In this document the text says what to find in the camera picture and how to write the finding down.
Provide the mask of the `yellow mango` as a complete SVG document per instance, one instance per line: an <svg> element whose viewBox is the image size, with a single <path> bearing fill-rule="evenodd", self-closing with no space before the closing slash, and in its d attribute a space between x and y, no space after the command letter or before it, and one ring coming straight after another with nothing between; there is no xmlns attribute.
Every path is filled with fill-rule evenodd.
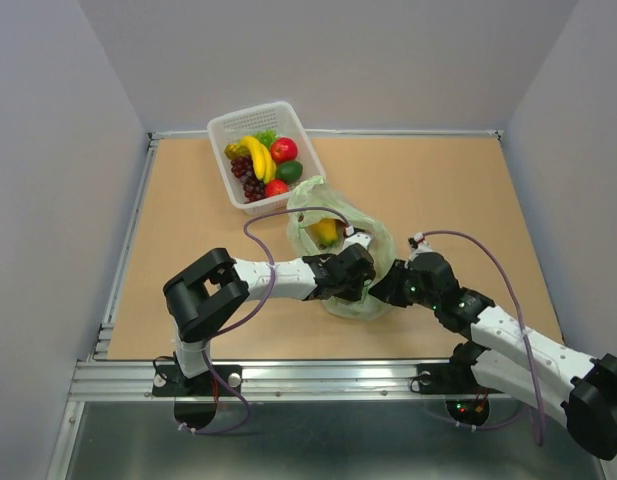
<svg viewBox="0 0 617 480"><path fill-rule="evenodd" d="M310 225L309 232L320 249L330 248L339 242L338 223L333 218L323 218Z"/></svg>

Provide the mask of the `light green plastic bag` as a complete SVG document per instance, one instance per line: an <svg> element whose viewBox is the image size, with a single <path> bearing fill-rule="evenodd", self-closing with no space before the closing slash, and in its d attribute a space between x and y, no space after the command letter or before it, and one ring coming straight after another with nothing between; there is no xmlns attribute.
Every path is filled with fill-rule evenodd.
<svg viewBox="0 0 617 480"><path fill-rule="evenodd" d="M287 201L287 207L308 209L306 212L291 214L286 229L287 237L298 256L342 251L341 239L334 245L327 246L309 231L309 227L322 219L339 221L345 217L353 227L372 237L369 253L374 261L377 281L388 273L397 258L396 244L387 227L349 203L345 196L331 188L322 176L313 176L297 184ZM358 302L331 298L324 300L322 306L332 315L364 321L376 320L394 309L372 297L368 288L363 290L362 298Z"/></svg>

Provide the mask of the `red strawberry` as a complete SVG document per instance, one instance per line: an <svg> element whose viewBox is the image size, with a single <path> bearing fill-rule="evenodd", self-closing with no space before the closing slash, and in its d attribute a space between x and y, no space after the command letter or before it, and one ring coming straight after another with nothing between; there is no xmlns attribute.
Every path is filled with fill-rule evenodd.
<svg viewBox="0 0 617 480"><path fill-rule="evenodd" d="M283 195L288 191L289 187L287 183L281 179L273 179L265 187L265 195L267 198Z"/></svg>

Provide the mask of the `green avocado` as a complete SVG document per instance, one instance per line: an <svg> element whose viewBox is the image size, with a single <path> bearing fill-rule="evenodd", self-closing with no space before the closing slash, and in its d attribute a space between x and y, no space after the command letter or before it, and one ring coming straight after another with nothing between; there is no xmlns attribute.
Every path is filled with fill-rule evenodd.
<svg viewBox="0 0 617 480"><path fill-rule="evenodd" d="M276 178L286 184L294 184L300 180L303 175L303 165L298 161L285 161L279 163L276 171Z"/></svg>

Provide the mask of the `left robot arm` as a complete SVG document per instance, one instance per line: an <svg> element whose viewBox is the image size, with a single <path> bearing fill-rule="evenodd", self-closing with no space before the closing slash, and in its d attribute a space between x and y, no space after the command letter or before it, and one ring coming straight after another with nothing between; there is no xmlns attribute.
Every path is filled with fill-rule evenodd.
<svg viewBox="0 0 617 480"><path fill-rule="evenodd" d="M210 250L163 287L177 329L176 382L190 394L209 386L211 371L202 355L243 303L271 298L358 301L375 276L374 261L359 244L338 254L274 264L236 259L225 248Z"/></svg>

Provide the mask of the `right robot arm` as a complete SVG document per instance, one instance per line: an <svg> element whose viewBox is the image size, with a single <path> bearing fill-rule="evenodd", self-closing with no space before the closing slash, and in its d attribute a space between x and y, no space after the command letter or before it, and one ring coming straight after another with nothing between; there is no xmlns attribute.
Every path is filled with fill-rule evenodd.
<svg viewBox="0 0 617 480"><path fill-rule="evenodd" d="M397 260L370 290L392 306L420 305L465 338L448 366L451 384L479 384L535 408L565 427L586 452L617 456L617 357L572 350L520 323L492 299L463 287L442 255Z"/></svg>

